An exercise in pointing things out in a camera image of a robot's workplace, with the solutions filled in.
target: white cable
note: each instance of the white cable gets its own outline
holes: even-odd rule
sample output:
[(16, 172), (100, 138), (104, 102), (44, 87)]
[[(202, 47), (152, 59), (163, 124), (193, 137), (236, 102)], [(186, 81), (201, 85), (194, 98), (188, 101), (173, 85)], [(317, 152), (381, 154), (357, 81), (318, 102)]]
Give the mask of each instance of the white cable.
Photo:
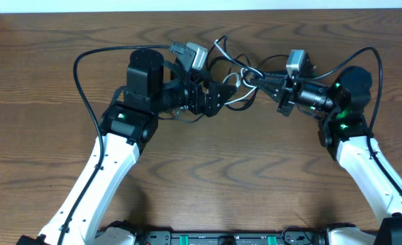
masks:
[(254, 92), (254, 90), (255, 90), (256, 88), (257, 88), (257, 87), (251, 89), (244, 97), (241, 97), (241, 98), (239, 98), (239, 99), (235, 99), (235, 100), (229, 101), (229, 102), (227, 102), (227, 103), (225, 103), (225, 104), (226, 104), (226, 105), (230, 105), (231, 103), (240, 101), (240, 100), (242, 100), (242, 99), (248, 97), (248, 95), (250, 95), (252, 92)]
[[(241, 69), (241, 77), (242, 77), (242, 78), (243, 78), (243, 70), (247, 71), (245, 68), (242, 68), (242, 69)], [(245, 79), (242, 79), (242, 81), (243, 81), (243, 84), (244, 84), (245, 86), (249, 87), (249, 88), (255, 88), (255, 87), (256, 87), (256, 86), (253, 86), (253, 85), (249, 85), (249, 84), (245, 81)]]
[(239, 73), (237, 73), (237, 72), (233, 72), (233, 73), (228, 74), (228, 76), (226, 76), (226, 77), (223, 79), (222, 83), (225, 83), (226, 80), (227, 80), (230, 76), (232, 76), (232, 75), (235, 75), (235, 76), (236, 76), (236, 87), (239, 88), (239, 86), (241, 85), (241, 78), (239, 77)]
[[(234, 62), (234, 59), (232, 57), (230, 57), (230, 55), (228, 55), (225, 51), (223, 51), (223, 49), (221, 48), (221, 46), (219, 45), (219, 40), (216, 39), (214, 42), (214, 45), (216, 46), (216, 48), (230, 61)], [(262, 78), (263, 78), (263, 73), (261, 73), (260, 71), (258, 71), (257, 69), (254, 69), (252, 67), (248, 67), (248, 69), (258, 73)]]

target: white wall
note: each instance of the white wall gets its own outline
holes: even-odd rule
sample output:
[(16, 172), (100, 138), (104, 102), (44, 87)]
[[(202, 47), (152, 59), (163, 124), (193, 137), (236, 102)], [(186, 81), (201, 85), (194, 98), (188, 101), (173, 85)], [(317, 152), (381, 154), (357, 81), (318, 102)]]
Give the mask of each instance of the white wall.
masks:
[(402, 0), (0, 0), (0, 14), (362, 8), (402, 8)]

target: green tape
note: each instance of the green tape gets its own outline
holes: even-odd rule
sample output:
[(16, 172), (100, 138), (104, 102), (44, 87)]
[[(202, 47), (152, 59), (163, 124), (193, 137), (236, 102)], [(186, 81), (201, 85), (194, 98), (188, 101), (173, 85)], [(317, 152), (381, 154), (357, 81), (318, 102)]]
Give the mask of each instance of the green tape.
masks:
[(189, 245), (188, 235), (180, 235), (180, 245)]
[(277, 237), (268, 236), (268, 245), (277, 245)]

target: wooden table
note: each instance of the wooden table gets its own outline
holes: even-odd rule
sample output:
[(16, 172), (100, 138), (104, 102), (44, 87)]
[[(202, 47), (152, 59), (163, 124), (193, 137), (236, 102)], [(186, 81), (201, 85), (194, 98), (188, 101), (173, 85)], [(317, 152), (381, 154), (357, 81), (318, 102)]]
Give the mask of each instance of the wooden table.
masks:
[[(80, 53), (188, 41), (210, 47), (225, 33), (233, 55), (244, 52), (256, 64), (305, 49), (320, 74), (375, 46), (384, 62), (384, 90), (374, 133), (402, 176), (402, 10), (3, 14), (0, 244), (37, 235), (89, 158), (96, 134), (72, 78)], [(94, 54), (81, 62), (80, 81), (98, 116), (125, 83), (129, 54)], [(366, 67), (375, 81), (371, 53), (352, 64)], [(228, 65), (214, 70), (220, 79)], [(376, 86), (372, 96), (368, 120)], [(276, 108), (259, 93), (244, 112), (223, 109), (192, 125), (161, 121), (102, 224), (127, 219), (174, 230), (272, 231), (351, 222), (377, 229), (354, 181), (320, 146), (317, 123), (297, 110), (286, 118)]]

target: silver metal part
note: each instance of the silver metal part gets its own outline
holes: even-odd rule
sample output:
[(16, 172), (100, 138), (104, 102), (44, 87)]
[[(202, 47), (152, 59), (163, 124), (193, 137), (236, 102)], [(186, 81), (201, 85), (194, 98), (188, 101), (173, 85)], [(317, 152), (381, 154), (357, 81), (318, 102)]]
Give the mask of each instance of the silver metal part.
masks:
[(301, 65), (303, 64), (303, 61), (304, 61), (304, 56), (305, 56), (304, 50), (290, 51), (288, 62), (285, 65), (285, 68), (288, 71), (289, 77), (292, 78), (292, 74), (294, 73), (294, 71), (295, 71), (295, 73), (299, 73)]
[(192, 63), (192, 68), (200, 71), (206, 62), (207, 49), (193, 42), (188, 42), (186, 46), (196, 53), (194, 62)]

